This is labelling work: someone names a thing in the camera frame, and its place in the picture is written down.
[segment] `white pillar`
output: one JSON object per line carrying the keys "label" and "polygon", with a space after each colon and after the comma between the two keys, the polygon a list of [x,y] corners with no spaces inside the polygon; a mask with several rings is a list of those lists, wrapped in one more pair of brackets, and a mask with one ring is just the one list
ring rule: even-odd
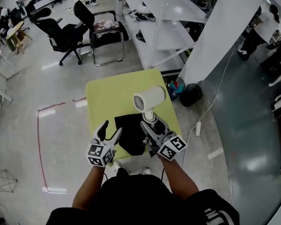
{"label": "white pillar", "polygon": [[179,77],[204,80],[244,31],[262,0],[218,0]]}

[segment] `chair armrest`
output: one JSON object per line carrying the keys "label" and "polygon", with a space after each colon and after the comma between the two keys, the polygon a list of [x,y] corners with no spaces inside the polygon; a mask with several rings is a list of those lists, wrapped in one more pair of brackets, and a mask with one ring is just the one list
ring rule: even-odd
{"label": "chair armrest", "polygon": [[83,22],[80,22],[78,23],[74,28],[77,29],[77,28],[80,28],[84,23]]}
{"label": "chair armrest", "polygon": [[113,14],[114,20],[115,20],[115,21],[117,20],[116,12],[113,11],[113,10],[104,11],[104,12],[99,12],[99,13],[93,13],[93,15],[94,15],[94,16],[97,16],[97,15],[106,14],[106,13],[111,13],[111,14]]}
{"label": "chair armrest", "polygon": [[115,28],[106,28],[106,29],[102,29],[102,30],[99,30],[97,32],[93,32],[93,34],[100,34],[102,32],[109,32],[109,31],[120,31],[120,27],[115,27]]}

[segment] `black and white marker cube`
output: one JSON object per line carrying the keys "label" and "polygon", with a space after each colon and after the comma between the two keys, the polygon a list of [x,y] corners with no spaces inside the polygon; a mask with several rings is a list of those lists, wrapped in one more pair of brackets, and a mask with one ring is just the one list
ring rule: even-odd
{"label": "black and white marker cube", "polygon": [[158,150],[158,154],[164,158],[172,161],[177,155],[187,147],[186,142],[180,135],[176,135],[170,140],[166,141]]}
{"label": "black and white marker cube", "polygon": [[89,144],[86,156],[92,165],[106,167],[113,158],[111,147],[108,145]]}

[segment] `concrete floor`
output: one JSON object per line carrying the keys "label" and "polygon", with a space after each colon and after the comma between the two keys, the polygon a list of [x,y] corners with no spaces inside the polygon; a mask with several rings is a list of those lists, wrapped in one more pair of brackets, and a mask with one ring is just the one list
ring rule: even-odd
{"label": "concrete floor", "polygon": [[[113,9],[112,0],[99,0],[99,6],[90,8],[92,12]],[[52,18],[63,18],[60,26],[77,24],[79,20],[66,11],[74,5],[74,0],[66,0],[52,10]],[[85,149],[90,141],[86,104],[73,102],[85,97],[88,81],[142,70],[133,41],[125,42],[126,58],[123,62],[105,67],[95,67],[90,55],[82,55],[82,65],[71,54],[60,67],[58,61],[62,53],[54,52],[48,37],[35,25],[25,20],[29,26],[27,33],[33,38],[25,38],[25,54],[11,57],[20,73],[7,82],[0,81],[7,93],[14,97],[12,103],[4,101],[0,108],[0,169],[8,169],[18,183],[14,193],[0,193],[0,203],[4,204],[14,220],[22,225],[43,225],[50,212],[58,207],[71,206],[75,193],[86,178],[91,166],[85,158]],[[88,33],[84,36],[88,42]],[[101,59],[118,55],[118,45],[97,50]],[[2,64],[2,73],[10,71]],[[37,112],[54,104],[66,104],[41,112],[37,129]],[[183,107],[174,101],[183,137],[187,140],[190,129],[199,118],[197,106]],[[44,179],[40,166],[37,131],[44,175],[50,193],[44,191]],[[194,133],[189,139],[185,157],[185,171],[202,189],[213,188],[230,202],[230,189],[224,154],[208,159],[208,155],[222,148],[219,133],[211,113],[207,114],[201,137]],[[162,165],[154,158],[144,155],[123,161],[124,167],[136,173],[144,166],[152,169],[152,174],[160,177]],[[106,169],[108,177],[115,173]],[[9,224],[15,224],[4,207],[0,206]]]}
{"label": "concrete floor", "polygon": [[[232,205],[241,224],[262,225],[281,203],[281,147],[271,103],[281,93],[259,64],[266,48],[243,61],[236,50],[226,70],[212,111],[227,160]],[[231,50],[202,83],[211,102]]]}

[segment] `shelf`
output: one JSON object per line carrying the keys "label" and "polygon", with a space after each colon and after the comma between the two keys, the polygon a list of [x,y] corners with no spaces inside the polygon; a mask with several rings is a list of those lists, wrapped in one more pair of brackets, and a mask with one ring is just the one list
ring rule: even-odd
{"label": "shelf", "polygon": [[[157,17],[160,0],[141,0]],[[206,23],[205,13],[190,0],[167,0],[164,20]]]}
{"label": "shelf", "polygon": [[[141,0],[126,0],[131,10],[136,9]],[[134,22],[137,23],[148,46],[152,47],[156,23],[151,21]],[[181,48],[191,48],[195,42],[179,21],[163,21],[157,40],[157,50],[173,50]]]}
{"label": "shelf", "polygon": [[[151,50],[149,49],[147,43],[144,43],[135,37],[135,35],[140,30],[138,23],[134,22],[133,19],[128,15],[125,15],[125,20],[127,22],[129,30],[132,33],[133,41],[136,46],[137,52],[139,54],[142,66],[144,69],[148,69]],[[174,54],[175,52],[176,50],[167,50],[167,51],[156,50],[154,55],[153,65],[169,57],[171,54]],[[183,66],[184,63],[181,60],[180,56],[175,56],[174,58],[164,62],[163,64],[158,65],[156,68],[159,69],[161,72],[169,72],[169,71],[181,70]]]}

